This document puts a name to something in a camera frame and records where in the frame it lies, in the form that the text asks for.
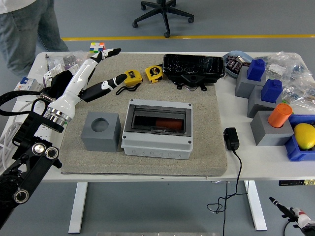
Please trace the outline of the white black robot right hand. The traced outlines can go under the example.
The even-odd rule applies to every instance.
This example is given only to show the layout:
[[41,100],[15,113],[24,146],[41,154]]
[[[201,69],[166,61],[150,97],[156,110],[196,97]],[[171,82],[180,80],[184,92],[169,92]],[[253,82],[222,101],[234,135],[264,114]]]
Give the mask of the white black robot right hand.
[[299,208],[287,208],[280,204],[273,197],[269,197],[269,200],[283,213],[283,218],[288,218],[289,222],[296,222],[295,228],[299,228],[305,236],[315,235],[315,222]]

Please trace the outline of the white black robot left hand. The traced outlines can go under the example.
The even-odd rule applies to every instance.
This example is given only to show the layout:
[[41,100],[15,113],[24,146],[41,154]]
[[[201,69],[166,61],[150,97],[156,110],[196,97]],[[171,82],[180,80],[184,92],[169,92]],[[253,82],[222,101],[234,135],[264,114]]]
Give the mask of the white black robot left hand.
[[84,100],[85,102],[93,101],[110,93],[113,89],[119,86],[127,78],[125,73],[87,88],[87,84],[92,77],[96,66],[102,60],[116,56],[120,52],[120,48],[106,49],[85,60],[70,80],[63,95],[48,105],[45,117],[57,117],[69,122],[74,118],[75,106],[81,100]]

